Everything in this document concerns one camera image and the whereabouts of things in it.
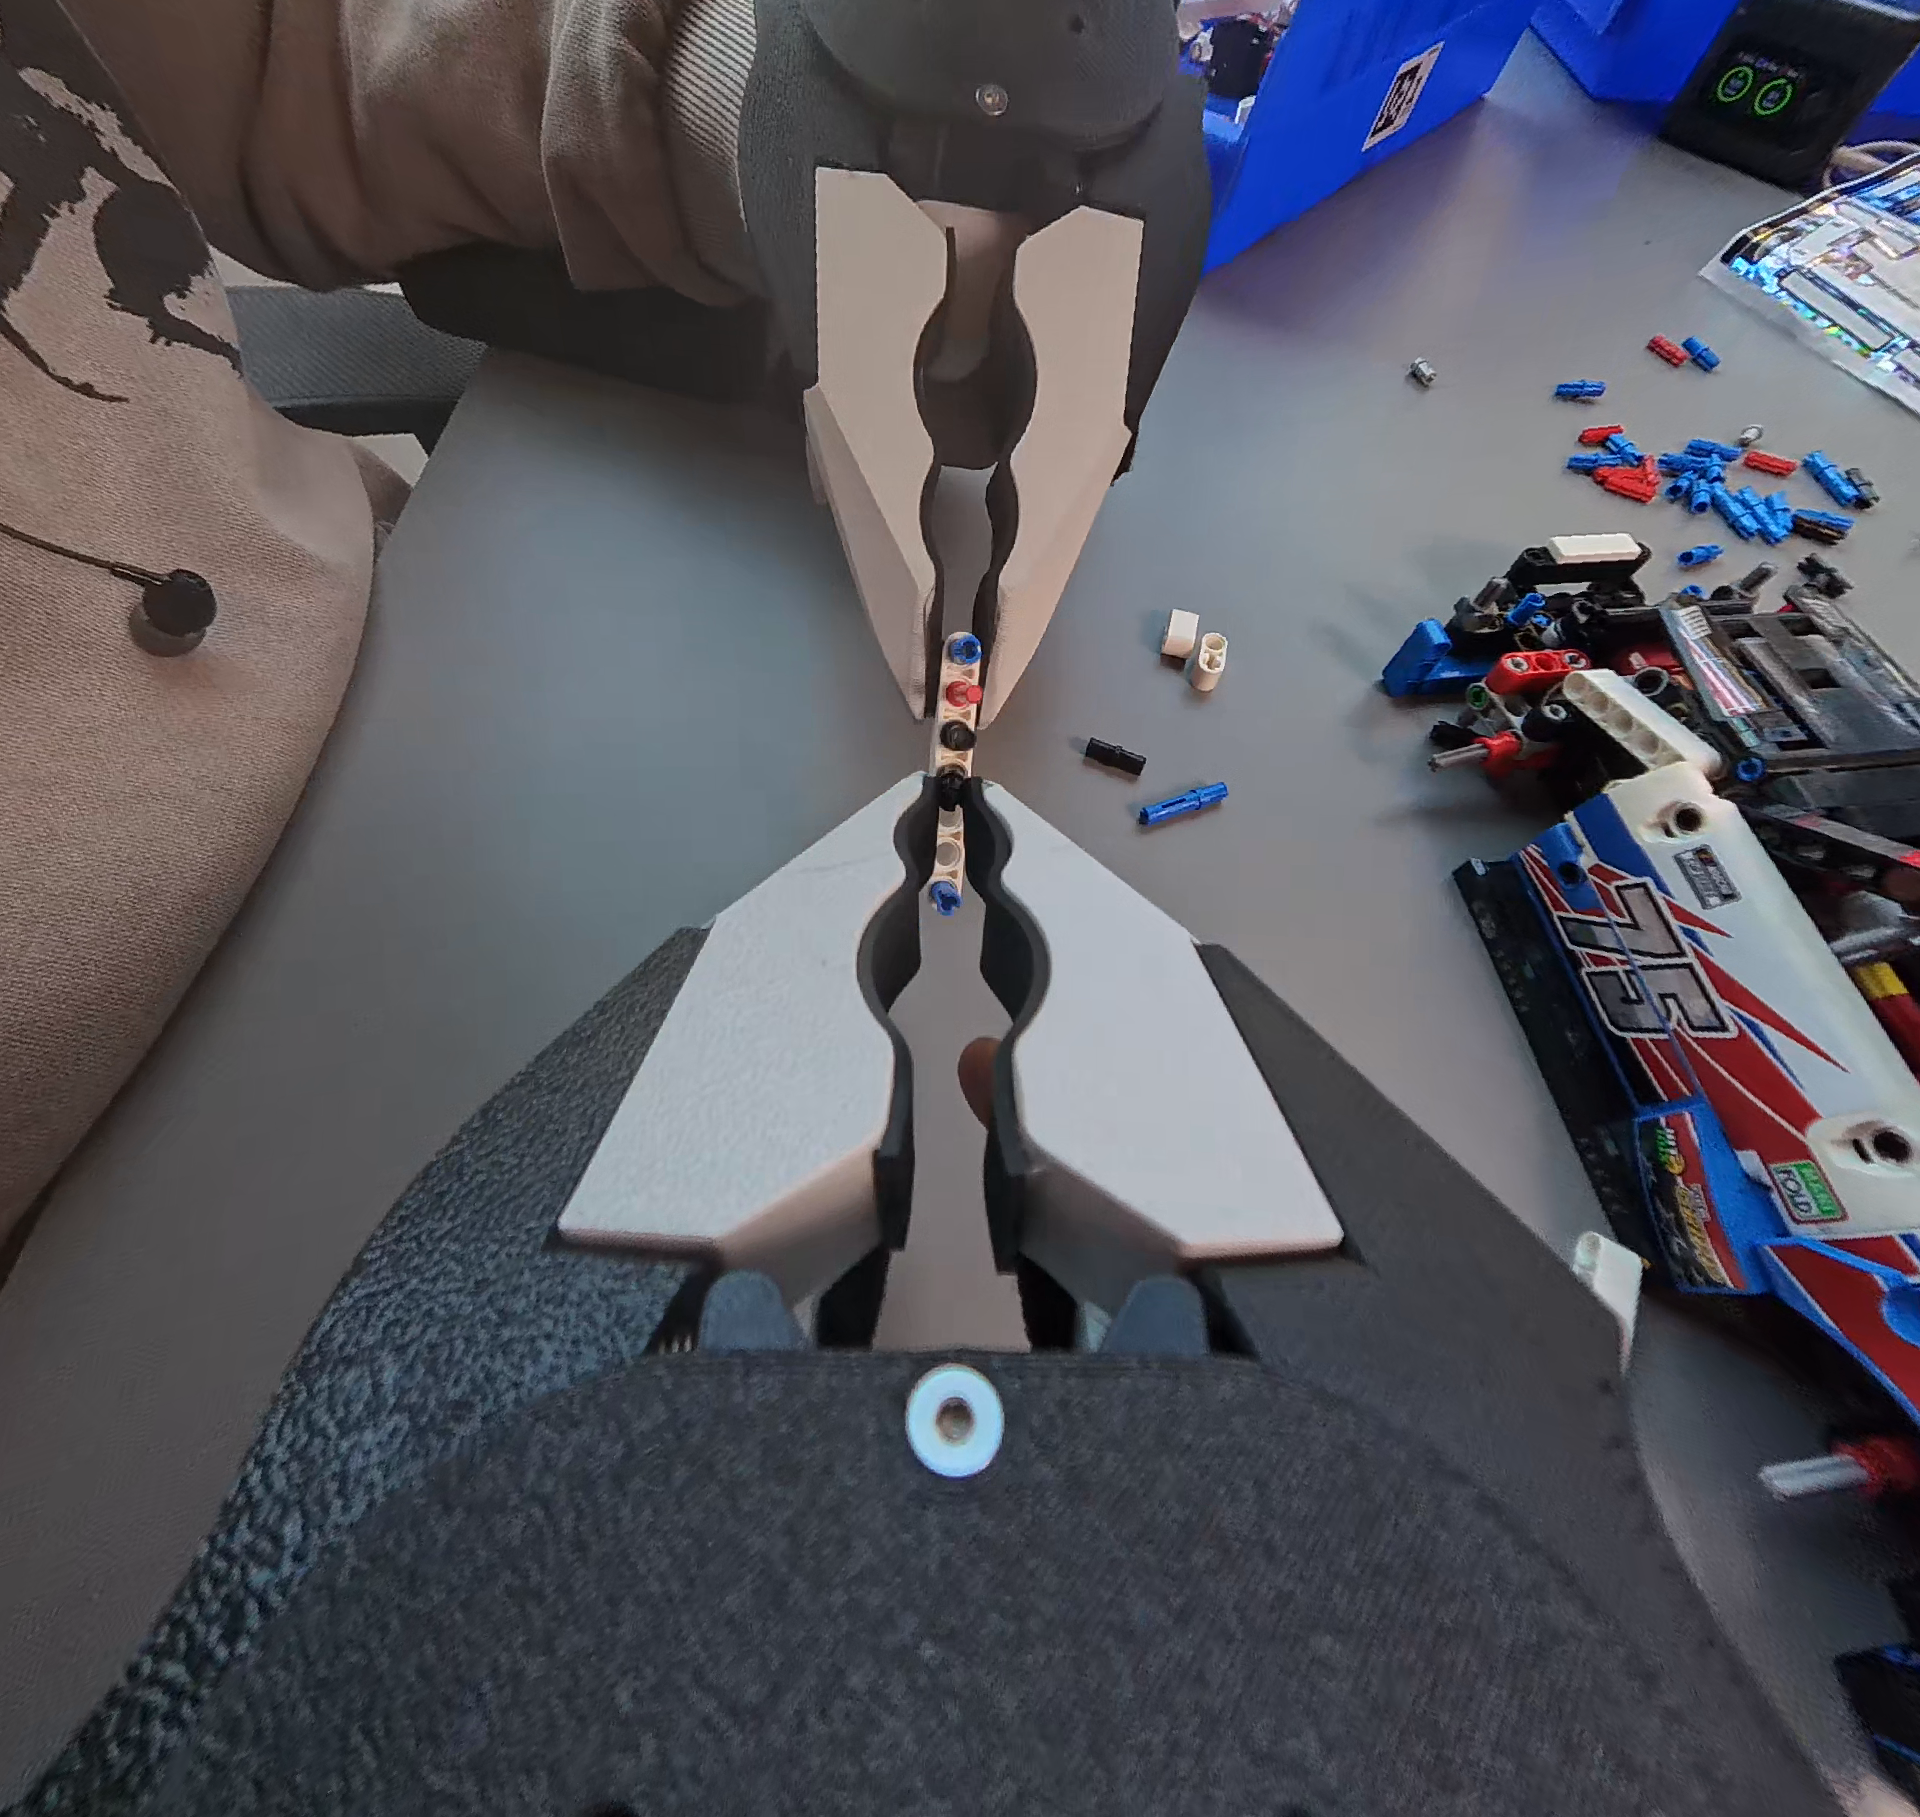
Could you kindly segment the brick-built toy race car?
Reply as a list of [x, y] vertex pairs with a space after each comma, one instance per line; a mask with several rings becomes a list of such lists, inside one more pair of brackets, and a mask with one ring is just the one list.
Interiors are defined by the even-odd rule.
[[1916, 674], [1800, 559], [1653, 598], [1649, 549], [1521, 550], [1383, 666], [1432, 770], [1562, 815], [1452, 873], [1613, 1240], [1757, 1305], [1848, 1424], [1765, 1467], [1916, 1515]]

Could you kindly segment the loose white brick beam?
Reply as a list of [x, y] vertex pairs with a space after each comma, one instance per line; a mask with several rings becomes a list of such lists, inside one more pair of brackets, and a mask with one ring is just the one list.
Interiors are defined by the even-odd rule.
[[1610, 1235], [1588, 1229], [1571, 1245], [1569, 1271], [1608, 1309], [1623, 1347], [1628, 1348], [1642, 1299], [1644, 1260]]

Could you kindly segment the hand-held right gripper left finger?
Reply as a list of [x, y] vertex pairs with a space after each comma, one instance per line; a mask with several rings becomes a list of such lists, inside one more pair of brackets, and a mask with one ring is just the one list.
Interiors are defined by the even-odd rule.
[[737, 899], [559, 1215], [570, 1245], [772, 1276], [787, 1302], [906, 1241], [919, 778]]

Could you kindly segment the white beam with pins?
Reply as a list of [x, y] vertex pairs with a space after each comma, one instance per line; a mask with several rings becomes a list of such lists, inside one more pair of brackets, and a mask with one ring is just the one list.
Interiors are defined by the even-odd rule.
[[[931, 728], [931, 748], [930, 748], [930, 776], [936, 800], [934, 775], [944, 767], [957, 767], [969, 772], [973, 778], [973, 752], [978, 745], [978, 731], [982, 724], [982, 702], [975, 709], [958, 709], [946, 698], [946, 686], [954, 680], [975, 683], [984, 686], [986, 672], [986, 652], [978, 634], [973, 632], [954, 632], [946, 636], [942, 645], [942, 656], [936, 666], [936, 676], [931, 685], [934, 700], [934, 728]], [[928, 903], [934, 911], [947, 919], [961, 911], [962, 894], [966, 881], [966, 818], [965, 801], [958, 813], [946, 816], [938, 811], [936, 800], [936, 836], [934, 836], [934, 858], [928, 881]]]

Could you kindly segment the grey desk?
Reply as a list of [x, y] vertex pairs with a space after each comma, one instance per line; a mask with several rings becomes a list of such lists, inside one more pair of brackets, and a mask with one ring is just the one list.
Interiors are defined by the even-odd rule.
[[[1602, 1219], [1450, 890], [1531, 823], [1430, 775], [1427, 711], [1378, 674], [1526, 544], [1613, 525], [1560, 470], [1551, 389], [1661, 329], [1781, 348], [1879, 408], [1893, 532], [1835, 566], [1916, 649], [1916, 416], [1698, 277], [1784, 200], [1524, 42], [1482, 105], [1206, 278], [982, 749], [1558, 1253]], [[1159, 658], [1171, 607], [1229, 640], [1210, 695]], [[795, 436], [483, 367], [272, 867], [4, 1284], [5, 1803], [120, 1675], [406, 1182], [665, 936], [920, 752]], [[1137, 824], [1212, 780], [1223, 806]]]

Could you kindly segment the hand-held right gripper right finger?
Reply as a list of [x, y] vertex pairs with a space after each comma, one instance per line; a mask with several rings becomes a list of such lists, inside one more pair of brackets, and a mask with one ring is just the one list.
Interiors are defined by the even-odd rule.
[[1143, 1276], [1327, 1253], [1341, 1226], [1198, 941], [997, 783], [970, 788], [1007, 1030], [982, 1168], [997, 1266], [1116, 1310]]

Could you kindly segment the person in beige hoodie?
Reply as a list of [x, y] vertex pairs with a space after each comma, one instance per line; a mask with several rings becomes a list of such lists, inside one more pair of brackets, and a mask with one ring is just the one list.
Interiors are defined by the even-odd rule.
[[217, 253], [59, 0], [4, 0], [4, 524], [220, 603], [149, 656], [132, 585], [4, 538], [4, 1231], [272, 855], [404, 502], [246, 384]]

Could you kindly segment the person's left forearm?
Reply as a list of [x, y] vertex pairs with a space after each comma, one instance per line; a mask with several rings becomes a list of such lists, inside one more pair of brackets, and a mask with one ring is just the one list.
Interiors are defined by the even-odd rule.
[[581, 290], [756, 281], [732, 160], [756, 0], [59, 0], [243, 265], [327, 289], [463, 244]]

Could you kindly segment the person's left hand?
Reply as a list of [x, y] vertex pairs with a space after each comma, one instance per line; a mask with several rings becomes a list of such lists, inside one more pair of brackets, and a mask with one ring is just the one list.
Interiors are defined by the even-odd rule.
[[793, 412], [800, 382], [765, 303], [708, 305], [665, 286], [583, 290], [555, 250], [450, 246], [396, 281], [421, 323], [647, 389]]

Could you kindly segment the blue plastic bin with tag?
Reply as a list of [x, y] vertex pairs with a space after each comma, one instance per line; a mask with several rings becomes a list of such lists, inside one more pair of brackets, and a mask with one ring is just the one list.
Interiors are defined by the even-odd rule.
[[1207, 270], [1476, 105], [1543, 0], [1300, 0], [1260, 84], [1206, 102]]

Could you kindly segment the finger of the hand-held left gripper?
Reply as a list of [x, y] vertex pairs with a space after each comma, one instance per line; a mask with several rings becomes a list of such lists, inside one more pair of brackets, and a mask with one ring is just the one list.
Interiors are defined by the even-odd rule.
[[1082, 206], [1013, 255], [1009, 305], [1029, 401], [986, 490], [991, 553], [975, 598], [982, 726], [995, 724], [1035, 654], [1129, 446], [1139, 244], [1139, 219]]
[[884, 659], [920, 719], [938, 596], [924, 506], [938, 464], [915, 373], [946, 299], [946, 234], [887, 175], [819, 168], [814, 262], [807, 456]]

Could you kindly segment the black device with green display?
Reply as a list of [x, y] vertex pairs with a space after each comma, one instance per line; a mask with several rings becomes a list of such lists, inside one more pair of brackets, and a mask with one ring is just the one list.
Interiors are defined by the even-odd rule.
[[1806, 189], [1916, 43], [1916, 0], [1740, 0], [1669, 102], [1657, 138]]

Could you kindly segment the shiny sticker sheet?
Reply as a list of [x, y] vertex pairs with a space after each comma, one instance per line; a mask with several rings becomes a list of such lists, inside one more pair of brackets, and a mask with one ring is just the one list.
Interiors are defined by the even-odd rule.
[[1731, 236], [1700, 274], [1918, 410], [1916, 143], [1835, 149], [1810, 197]]

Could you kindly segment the pile of small connector pins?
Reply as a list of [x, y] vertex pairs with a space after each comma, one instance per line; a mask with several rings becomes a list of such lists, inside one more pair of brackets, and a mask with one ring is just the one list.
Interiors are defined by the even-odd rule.
[[1560, 470], [1683, 573], [1745, 544], [1838, 549], [1891, 534], [1879, 408], [1847, 378], [1793, 377], [1781, 348], [1675, 329], [1620, 341], [1608, 368], [1553, 387]]

